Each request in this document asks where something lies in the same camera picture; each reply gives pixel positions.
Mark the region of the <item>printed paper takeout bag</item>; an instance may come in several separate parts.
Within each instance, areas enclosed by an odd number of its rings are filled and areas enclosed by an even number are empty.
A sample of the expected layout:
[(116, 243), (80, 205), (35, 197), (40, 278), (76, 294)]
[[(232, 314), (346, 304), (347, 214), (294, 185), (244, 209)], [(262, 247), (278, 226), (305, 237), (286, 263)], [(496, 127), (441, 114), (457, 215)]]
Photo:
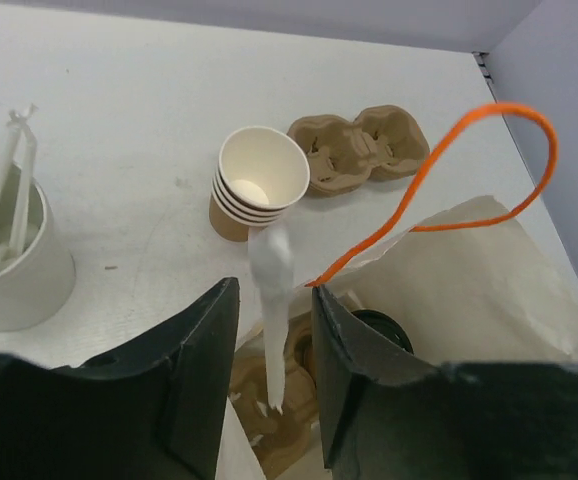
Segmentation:
[[(518, 209), (490, 196), (465, 201), (411, 227), (393, 228), (423, 179), (469, 126), (496, 114), (537, 124), (548, 142), (546, 173), (558, 158), (549, 121), (519, 104), (489, 104), (466, 114), (424, 160), (395, 213), (375, 233), (339, 257), (291, 301), (327, 288), (349, 311), (372, 309), (407, 333), (414, 356), (449, 362), (578, 364), (578, 304), (558, 270), (518, 222)], [(230, 399), (217, 475), (268, 479), (253, 454)], [(305, 455), (280, 477), (336, 479), (323, 463), (319, 415)]]

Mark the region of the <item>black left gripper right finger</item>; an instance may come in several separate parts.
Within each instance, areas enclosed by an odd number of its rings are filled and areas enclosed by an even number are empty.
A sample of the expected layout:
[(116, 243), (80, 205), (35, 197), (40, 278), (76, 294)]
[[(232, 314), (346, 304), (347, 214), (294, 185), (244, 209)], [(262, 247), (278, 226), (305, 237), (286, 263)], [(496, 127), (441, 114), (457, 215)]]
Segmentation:
[(578, 479), (578, 364), (406, 352), (312, 291), (323, 463), (336, 479)]

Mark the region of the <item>black plastic cup lid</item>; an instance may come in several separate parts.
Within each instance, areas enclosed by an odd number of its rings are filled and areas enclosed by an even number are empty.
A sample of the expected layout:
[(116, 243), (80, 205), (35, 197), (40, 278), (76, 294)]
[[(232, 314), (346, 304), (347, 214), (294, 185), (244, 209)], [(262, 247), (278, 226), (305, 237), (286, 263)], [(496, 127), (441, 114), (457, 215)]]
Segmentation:
[(405, 330), (388, 315), (372, 309), (355, 310), (352, 314), (393, 344), (411, 355), (415, 354), (411, 341)]

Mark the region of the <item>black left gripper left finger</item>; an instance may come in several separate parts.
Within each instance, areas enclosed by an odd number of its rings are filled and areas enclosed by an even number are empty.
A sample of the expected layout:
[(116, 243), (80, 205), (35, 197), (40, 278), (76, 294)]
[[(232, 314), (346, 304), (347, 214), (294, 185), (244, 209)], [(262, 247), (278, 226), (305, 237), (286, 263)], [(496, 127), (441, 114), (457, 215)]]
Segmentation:
[(211, 479), (238, 329), (225, 278), (78, 367), (0, 353), (0, 479)]

